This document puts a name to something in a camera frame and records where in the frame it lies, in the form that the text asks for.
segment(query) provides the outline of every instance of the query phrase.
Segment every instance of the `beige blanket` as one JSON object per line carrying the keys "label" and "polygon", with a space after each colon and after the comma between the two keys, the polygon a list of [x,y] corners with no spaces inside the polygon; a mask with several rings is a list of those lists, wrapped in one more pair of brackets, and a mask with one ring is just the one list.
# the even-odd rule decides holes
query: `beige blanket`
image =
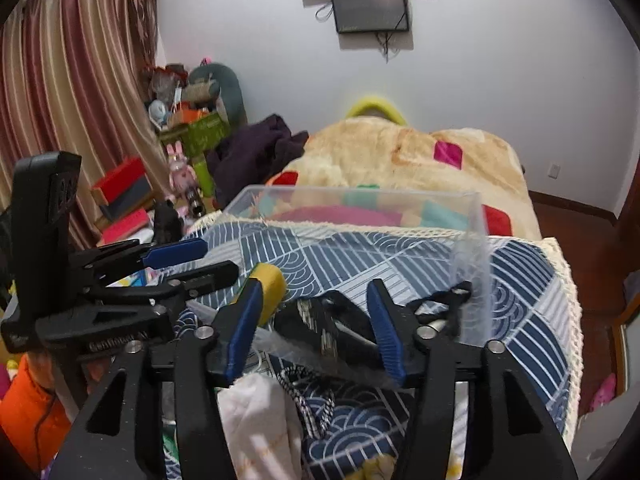
{"label": "beige blanket", "polygon": [[[461,169],[434,160],[438,140],[462,149]],[[380,118],[347,119],[312,135],[305,155],[284,171],[297,171],[299,186],[477,191],[482,203],[507,213],[515,237],[541,239],[518,156],[482,130],[425,134]]]}

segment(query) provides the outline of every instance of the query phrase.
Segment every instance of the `bunny figurine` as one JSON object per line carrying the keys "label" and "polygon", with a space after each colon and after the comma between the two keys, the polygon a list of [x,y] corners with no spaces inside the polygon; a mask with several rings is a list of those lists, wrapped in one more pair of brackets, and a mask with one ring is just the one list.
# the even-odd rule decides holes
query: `bunny figurine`
{"label": "bunny figurine", "polygon": [[190,188],[198,187],[196,172],[189,165],[187,157],[182,152],[182,144],[178,140],[175,148],[168,144],[166,152],[169,155],[169,185],[177,196],[182,196]]}

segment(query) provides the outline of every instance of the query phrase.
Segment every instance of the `wooden floor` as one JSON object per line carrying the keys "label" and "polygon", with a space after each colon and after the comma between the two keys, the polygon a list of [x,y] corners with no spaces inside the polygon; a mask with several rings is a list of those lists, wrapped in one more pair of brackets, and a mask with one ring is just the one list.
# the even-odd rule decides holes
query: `wooden floor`
{"label": "wooden floor", "polygon": [[543,237],[558,240],[572,269],[582,305],[584,375],[580,414],[600,383],[615,370],[611,322],[625,308],[623,280],[633,263],[604,218],[534,203]]}

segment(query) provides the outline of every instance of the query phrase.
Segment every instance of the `black and white rope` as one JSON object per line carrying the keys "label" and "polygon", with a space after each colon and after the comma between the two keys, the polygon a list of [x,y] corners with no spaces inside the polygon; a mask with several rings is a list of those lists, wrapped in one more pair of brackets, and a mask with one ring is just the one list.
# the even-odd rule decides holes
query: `black and white rope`
{"label": "black and white rope", "polygon": [[287,395],[296,403],[296,408],[305,424],[307,434],[315,440],[324,438],[334,418],[334,391],[329,386],[326,386],[319,392],[319,395],[324,400],[324,405],[316,416],[308,402],[306,402],[305,396],[294,384],[299,381],[307,381],[309,384],[317,382],[322,385],[326,382],[326,379],[320,374],[299,365],[283,368],[276,376],[276,379]]}

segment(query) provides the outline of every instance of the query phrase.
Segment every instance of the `wall outlet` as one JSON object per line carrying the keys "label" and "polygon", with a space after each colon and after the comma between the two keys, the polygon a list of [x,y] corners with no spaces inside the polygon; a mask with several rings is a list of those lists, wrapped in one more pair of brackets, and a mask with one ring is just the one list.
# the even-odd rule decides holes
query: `wall outlet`
{"label": "wall outlet", "polygon": [[549,167],[549,172],[547,173],[549,177],[551,178],[558,178],[558,175],[560,174],[560,165],[559,164],[552,164]]}

